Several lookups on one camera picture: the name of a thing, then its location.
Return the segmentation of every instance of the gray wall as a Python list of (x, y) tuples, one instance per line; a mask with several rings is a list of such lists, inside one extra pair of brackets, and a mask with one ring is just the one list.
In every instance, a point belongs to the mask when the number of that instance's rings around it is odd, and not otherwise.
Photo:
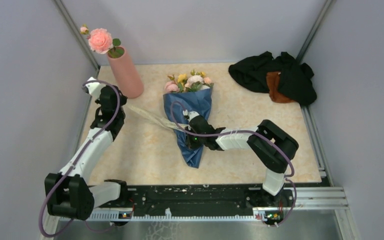
[(71, 157), (94, 72), (51, 0), (0, 0), (0, 240), (39, 237), (44, 178)]
[(333, 179), (361, 238), (384, 239), (384, 1), (337, 1), (304, 61)]
[[(296, 56), (325, 0), (64, 0), (78, 26), (105, 28), (139, 64)], [(100, 65), (105, 55), (95, 53)]]

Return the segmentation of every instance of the metal floor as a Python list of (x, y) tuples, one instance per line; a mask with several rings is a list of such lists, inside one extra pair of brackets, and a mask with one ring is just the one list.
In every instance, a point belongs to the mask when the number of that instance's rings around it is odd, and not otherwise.
[[(67, 222), (61, 221), (58, 230)], [(89, 222), (94, 230), (107, 222)], [(129, 222), (106, 233), (94, 233), (82, 221), (73, 222), (55, 240), (340, 240), (333, 210), (295, 210), (279, 228), (260, 222)]]

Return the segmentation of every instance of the beige table surface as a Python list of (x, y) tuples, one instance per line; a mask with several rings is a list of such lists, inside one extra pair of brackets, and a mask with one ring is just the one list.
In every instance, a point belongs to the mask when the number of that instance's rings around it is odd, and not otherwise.
[[(292, 164), (298, 183), (321, 182), (318, 165), (298, 103), (274, 103), (266, 93), (254, 93), (238, 85), (229, 75), (231, 63), (137, 65), (144, 93), (128, 103), (166, 117), (163, 86), (167, 75), (206, 72), (214, 82), (208, 122), (215, 128), (254, 127), (269, 119), (299, 144)], [(102, 66), (99, 80), (116, 84), (109, 66)], [(94, 119), (97, 104), (91, 103), (82, 141)], [(204, 148), (199, 168), (187, 166), (177, 146), (176, 135), (124, 108), (126, 118), (117, 138), (93, 169), (89, 184), (119, 179), (128, 185), (250, 184), (262, 183), (266, 167), (251, 150), (211, 151)]]

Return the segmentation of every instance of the artificial flower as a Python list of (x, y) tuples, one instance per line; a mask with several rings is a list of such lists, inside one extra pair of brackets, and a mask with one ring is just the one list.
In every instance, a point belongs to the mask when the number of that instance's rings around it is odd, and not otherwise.
[(164, 86), (164, 89), (166, 89), (169, 85), (172, 85), (172, 84), (176, 84), (175, 81), (168, 81), (165, 86)]
[(166, 93), (178, 93), (180, 91), (179, 87), (176, 84), (170, 84), (165, 88)]
[(201, 83), (204, 83), (204, 79), (200, 76), (200, 75), (195, 75), (195, 76), (191, 76), (189, 77), (189, 79), (187, 80), (187, 82), (192, 85), (196, 82), (201, 82)]
[(184, 83), (188, 79), (188, 75), (185, 74), (180, 74), (179, 77), (177, 78), (178, 83)]
[(86, 24), (83, 24), (81, 27), (80, 27), (80, 33), (83, 34), (83, 35), (86, 35), (89, 33), (89, 28)]
[(204, 77), (204, 83), (210, 85), (211, 79), (209, 77)]
[(98, 54), (106, 54), (114, 47), (111, 33), (104, 28), (92, 30), (88, 42), (90, 49)]

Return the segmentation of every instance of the black cloth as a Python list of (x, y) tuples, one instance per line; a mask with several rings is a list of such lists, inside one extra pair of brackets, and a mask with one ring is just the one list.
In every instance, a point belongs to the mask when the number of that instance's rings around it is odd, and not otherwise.
[(242, 87), (255, 93), (269, 92), (266, 75), (270, 72), (280, 72), (279, 93), (303, 106), (317, 99), (311, 82), (313, 70), (306, 63), (299, 65), (287, 52), (282, 52), (274, 59), (272, 53), (266, 51), (229, 66), (230, 76)]

